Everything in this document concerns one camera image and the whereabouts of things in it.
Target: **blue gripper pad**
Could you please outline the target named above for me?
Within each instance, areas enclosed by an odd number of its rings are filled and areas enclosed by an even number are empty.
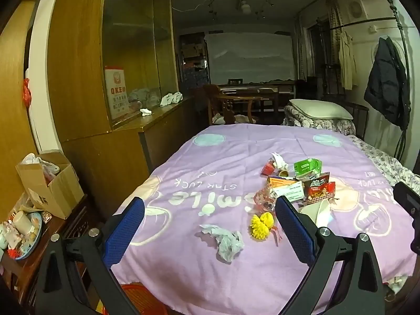
[[[108,269],[120,262],[139,228],[144,218],[143,200],[134,197],[123,213],[116,214],[111,218],[113,217],[120,218],[120,221],[104,243],[103,261]]]
[[[276,217],[287,239],[289,239],[297,258],[302,263],[311,266],[316,257],[316,244],[299,219],[299,215],[301,216],[302,214],[298,215],[286,197],[277,199],[275,210]]]

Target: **blue circle print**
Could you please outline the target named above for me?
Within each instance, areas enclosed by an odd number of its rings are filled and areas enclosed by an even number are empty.
[[[194,138],[193,143],[200,147],[217,146],[225,141],[223,135],[201,134]]]
[[[314,135],[314,141],[324,146],[341,147],[342,145],[338,138],[327,134]]]

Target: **black mechanical device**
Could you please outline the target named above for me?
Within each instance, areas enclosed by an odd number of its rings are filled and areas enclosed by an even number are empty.
[[[420,252],[420,197],[404,183],[396,184],[394,199],[413,217],[415,238],[411,245]],[[276,216],[298,259],[309,269],[280,315],[309,315],[313,312],[336,262],[342,269],[327,315],[385,313],[381,273],[366,233],[356,238],[339,237],[329,228],[317,228],[298,213],[286,197],[276,201]],[[122,258],[144,218],[144,203],[134,198],[123,213],[112,216],[102,230],[93,228],[77,239],[51,237],[41,263],[36,315],[93,315],[76,269],[84,262],[102,303],[110,315],[139,315],[121,289],[111,265]]]

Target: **black jacket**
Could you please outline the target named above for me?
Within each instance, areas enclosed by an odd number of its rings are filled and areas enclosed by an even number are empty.
[[[369,74],[365,101],[385,118],[407,129],[410,94],[404,65],[390,37],[379,38],[375,62]]]

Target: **green package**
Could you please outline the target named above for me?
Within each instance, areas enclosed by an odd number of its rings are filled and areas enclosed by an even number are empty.
[[[321,173],[322,162],[317,159],[306,159],[294,164],[296,176],[306,175],[310,173],[311,175],[317,175]]]

